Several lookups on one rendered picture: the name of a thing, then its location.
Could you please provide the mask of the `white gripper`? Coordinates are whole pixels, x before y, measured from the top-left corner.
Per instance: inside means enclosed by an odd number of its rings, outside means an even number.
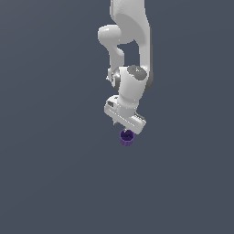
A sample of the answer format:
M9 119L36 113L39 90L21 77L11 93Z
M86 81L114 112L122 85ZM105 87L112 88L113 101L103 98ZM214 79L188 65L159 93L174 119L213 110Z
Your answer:
M104 106L104 112L113 120L113 125L120 123L126 133L127 130L139 134L146 125L146 119L138 113L127 113L123 111L122 106L118 103L118 95L112 95Z

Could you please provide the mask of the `small purple cup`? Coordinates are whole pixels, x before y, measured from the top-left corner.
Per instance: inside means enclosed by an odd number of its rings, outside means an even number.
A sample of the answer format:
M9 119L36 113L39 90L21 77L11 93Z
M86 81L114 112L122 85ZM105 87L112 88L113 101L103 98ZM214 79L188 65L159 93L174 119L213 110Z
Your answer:
M130 146L134 140L134 132L131 130L121 130L120 131L121 144L123 146Z

